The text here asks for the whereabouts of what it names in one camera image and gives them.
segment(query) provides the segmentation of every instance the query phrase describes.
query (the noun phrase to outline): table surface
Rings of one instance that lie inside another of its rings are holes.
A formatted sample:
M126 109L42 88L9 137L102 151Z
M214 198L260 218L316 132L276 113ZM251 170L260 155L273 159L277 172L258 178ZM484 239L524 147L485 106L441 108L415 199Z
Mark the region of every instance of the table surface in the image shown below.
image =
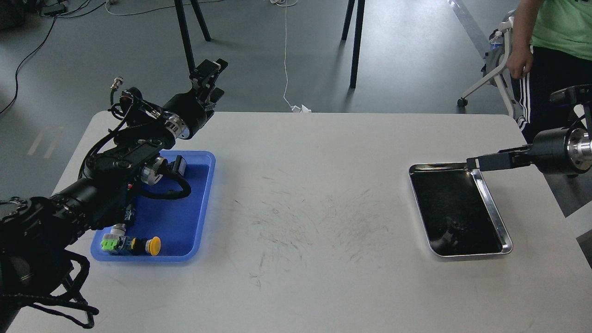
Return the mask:
M91 121L56 191L115 120ZM507 116L217 113L176 150L217 163L197 255L91 260L95 332L590 332L592 271L535 167L484 172L509 255L430 252L408 177L524 144ZM79 332L23 309L9 332Z

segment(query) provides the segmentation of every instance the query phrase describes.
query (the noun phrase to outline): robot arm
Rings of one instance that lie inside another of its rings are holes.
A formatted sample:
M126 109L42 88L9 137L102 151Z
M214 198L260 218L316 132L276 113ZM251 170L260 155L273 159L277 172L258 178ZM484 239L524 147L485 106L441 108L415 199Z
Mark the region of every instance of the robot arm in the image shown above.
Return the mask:
M203 61L190 74L192 89L175 95L164 107L144 101L135 88L122 92L120 102L111 109L120 125L89 151L74 184L50 198L0 201L0 332L8 329L24 306L93 327L92 316L98 310L88 306L80 294L89 261L65 248L87 230L123 221L130 187L137 189L133 194L169 200L191 193L187 181L168 167L160 150L172 148L177 138L192 138L211 118L224 94L215 81L227 65L222 59ZM116 147L99 153L111 139ZM139 190L141 182L152 185L163 176L177 181L182 190ZM73 261L81 267L74 279L70 276ZM60 285L66 292L52 296ZM88 323L39 304L82 310Z
M545 130L536 135L531 145L506 149L494 154L466 160L469 169L481 171L513 169L534 164L544 174L583 174L592 167L592 85L569 87L551 94L551 103L558 106L584 106L588 130L570 127Z

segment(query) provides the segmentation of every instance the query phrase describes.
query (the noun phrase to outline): hand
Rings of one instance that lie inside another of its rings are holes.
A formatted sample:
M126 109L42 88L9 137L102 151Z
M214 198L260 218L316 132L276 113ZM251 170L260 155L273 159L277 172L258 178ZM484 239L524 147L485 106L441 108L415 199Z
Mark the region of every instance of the hand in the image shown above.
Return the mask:
M506 67L514 79L522 79L532 68L533 56L530 47L515 47L510 54Z

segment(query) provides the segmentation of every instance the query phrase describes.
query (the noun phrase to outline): white chair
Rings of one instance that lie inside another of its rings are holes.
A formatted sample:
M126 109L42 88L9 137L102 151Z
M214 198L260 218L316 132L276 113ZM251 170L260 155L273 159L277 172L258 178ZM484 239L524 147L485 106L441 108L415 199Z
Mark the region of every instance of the white chair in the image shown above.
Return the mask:
M465 107L468 104L466 98L471 95L475 90L479 89L481 86L489 82L490 80L494 80L498 90L500 91L501 99L504 100L504 104L506 105L506 109L508 110L508 115L510 117L514 117L514 105L516 104L515 100L510 96L513 96L512 92L508 92L510 88L506 87L506 84L503 80L503 71L506 69L506 63L508 58L510 57L511 47L512 47L512 28L514 27L514 11L510 11L507 17L504 19L502 23L500 23L498 30L504 33L504 53L501 56L501 61L498 62L498 65L492 69L487 70L487 74L483 76L482 79L477 81L473 84L470 88L468 88L465 92L462 93L461 97L458 99L456 104L459 107Z

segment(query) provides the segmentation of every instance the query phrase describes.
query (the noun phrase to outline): yellow button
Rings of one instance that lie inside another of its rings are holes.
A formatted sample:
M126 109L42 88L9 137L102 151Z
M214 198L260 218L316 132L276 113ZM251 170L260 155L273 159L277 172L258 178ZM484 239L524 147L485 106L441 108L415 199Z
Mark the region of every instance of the yellow button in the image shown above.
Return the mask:
M160 238L155 236L150 240L150 245L148 246L148 250L150 250L151 255L157 255L160 252Z

